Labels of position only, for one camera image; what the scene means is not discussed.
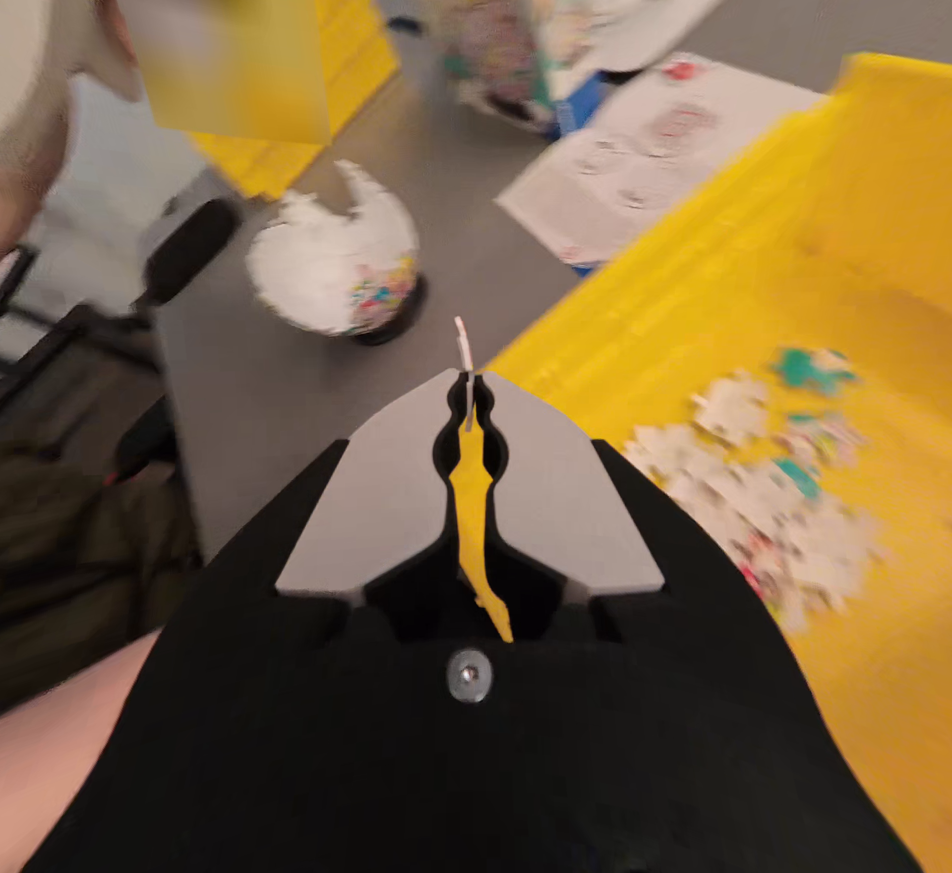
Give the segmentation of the white half puzzle ball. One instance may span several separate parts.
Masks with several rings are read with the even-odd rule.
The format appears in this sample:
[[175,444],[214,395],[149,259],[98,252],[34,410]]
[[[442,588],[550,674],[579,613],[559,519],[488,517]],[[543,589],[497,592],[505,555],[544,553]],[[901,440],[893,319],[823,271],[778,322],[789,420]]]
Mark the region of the white half puzzle ball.
[[245,266],[257,299],[295,328],[328,338],[386,338],[424,290],[420,240],[398,196],[358,164],[335,163],[351,207],[289,190],[251,240]]

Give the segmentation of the small puzzle piece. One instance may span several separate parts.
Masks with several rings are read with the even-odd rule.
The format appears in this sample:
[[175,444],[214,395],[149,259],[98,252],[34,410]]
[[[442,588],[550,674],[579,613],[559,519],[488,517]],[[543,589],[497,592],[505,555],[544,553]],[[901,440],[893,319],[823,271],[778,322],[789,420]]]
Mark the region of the small puzzle piece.
[[475,364],[472,358],[469,333],[463,318],[459,315],[454,316],[454,325],[456,329],[456,342],[458,354],[460,357],[461,374],[465,379],[466,386],[466,416],[465,432],[472,432],[475,423]]

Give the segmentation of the pile of puzzle pieces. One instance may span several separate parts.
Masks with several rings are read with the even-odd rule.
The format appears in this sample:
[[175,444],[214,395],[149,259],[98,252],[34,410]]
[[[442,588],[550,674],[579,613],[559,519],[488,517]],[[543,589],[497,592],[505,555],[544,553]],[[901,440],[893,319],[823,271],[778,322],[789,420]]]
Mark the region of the pile of puzzle pieces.
[[874,566],[891,557],[868,512],[825,487],[855,465],[863,434],[836,409],[858,382],[834,349],[784,348],[769,365],[784,389],[822,398],[772,427],[768,382],[738,369],[691,397],[688,421],[637,426],[623,455],[713,540],[785,634],[862,595]]

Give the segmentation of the person's right forearm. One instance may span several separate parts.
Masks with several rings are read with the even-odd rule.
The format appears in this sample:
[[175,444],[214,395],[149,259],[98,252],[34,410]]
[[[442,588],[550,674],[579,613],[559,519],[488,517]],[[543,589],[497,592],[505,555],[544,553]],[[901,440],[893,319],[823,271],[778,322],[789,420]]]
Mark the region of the person's right forearm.
[[65,812],[113,733],[161,630],[1,718],[1,870],[22,870]]

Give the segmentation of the white instruction leaflet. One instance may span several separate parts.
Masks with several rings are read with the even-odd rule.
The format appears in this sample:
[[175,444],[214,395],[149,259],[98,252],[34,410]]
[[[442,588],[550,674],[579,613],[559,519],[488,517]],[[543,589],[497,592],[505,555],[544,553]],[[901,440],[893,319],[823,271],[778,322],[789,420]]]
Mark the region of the white instruction leaflet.
[[576,272],[600,268],[782,120],[826,99],[678,53],[610,94],[496,203]]

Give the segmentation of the olive trousers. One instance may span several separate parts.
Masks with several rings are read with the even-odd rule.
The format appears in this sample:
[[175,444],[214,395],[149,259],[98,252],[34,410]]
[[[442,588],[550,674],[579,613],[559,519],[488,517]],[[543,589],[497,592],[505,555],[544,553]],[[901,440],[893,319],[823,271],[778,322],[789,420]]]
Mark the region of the olive trousers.
[[2,445],[1,711],[158,629],[202,567],[176,477],[108,484]]

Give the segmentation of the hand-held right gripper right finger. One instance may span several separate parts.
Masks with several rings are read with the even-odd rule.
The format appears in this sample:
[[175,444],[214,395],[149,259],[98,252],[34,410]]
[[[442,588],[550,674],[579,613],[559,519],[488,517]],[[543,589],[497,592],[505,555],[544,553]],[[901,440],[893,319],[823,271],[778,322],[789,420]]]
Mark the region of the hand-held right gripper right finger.
[[502,541],[580,596],[658,592],[663,576],[588,435],[541,398],[482,375],[507,458],[493,490]]

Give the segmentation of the colourful puzzle box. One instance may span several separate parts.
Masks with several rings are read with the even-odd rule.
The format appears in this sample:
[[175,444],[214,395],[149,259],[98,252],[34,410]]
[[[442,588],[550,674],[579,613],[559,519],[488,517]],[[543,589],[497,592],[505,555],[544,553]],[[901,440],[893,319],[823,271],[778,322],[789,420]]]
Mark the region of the colourful puzzle box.
[[417,0],[461,101],[549,140],[602,100],[595,0]]

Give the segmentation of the person's left forearm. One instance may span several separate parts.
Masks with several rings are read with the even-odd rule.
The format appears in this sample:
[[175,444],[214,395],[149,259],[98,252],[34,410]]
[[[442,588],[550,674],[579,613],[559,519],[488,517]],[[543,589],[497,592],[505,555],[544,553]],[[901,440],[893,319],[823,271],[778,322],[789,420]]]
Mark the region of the person's left forearm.
[[26,158],[1,173],[1,257],[19,244],[65,167],[70,141],[73,98],[45,121],[42,136]]

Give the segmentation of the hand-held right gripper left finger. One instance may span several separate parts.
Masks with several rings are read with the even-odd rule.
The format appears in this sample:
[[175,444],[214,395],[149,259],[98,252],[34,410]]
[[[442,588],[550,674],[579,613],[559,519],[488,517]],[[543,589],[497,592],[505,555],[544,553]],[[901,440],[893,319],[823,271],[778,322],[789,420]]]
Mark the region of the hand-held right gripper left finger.
[[438,443],[458,435],[448,368],[358,427],[276,581],[281,595],[363,599],[437,543],[454,512]]

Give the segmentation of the yellow plastic bin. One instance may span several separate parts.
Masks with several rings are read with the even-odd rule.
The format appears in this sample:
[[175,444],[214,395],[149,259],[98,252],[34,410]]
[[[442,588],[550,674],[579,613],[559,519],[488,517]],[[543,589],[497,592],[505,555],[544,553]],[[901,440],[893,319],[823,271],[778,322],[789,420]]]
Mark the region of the yellow plastic bin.
[[[330,133],[338,135],[399,72],[375,0],[315,0]],[[275,201],[325,152],[324,146],[186,135],[212,169],[245,199]]]
[[863,434],[831,492],[886,550],[860,599],[792,647],[866,790],[926,871],[950,871],[950,66],[857,55],[792,116],[487,366],[589,435],[686,420],[746,370],[771,425],[820,411],[770,372],[832,349]]

